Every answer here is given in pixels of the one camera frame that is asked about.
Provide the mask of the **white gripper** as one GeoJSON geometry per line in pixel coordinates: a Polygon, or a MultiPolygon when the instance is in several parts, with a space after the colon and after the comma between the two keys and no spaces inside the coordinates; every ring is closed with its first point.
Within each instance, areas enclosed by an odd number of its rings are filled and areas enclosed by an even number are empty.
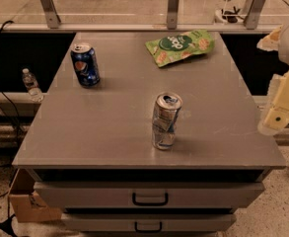
{"type": "MultiPolygon", "coordinates": [[[[264,51],[277,51],[279,59],[289,65],[289,18],[260,39],[256,47],[264,51]]],[[[283,76],[274,74],[270,80],[267,102],[260,115],[258,131],[273,136],[289,123],[289,71],[283,76]]]]}

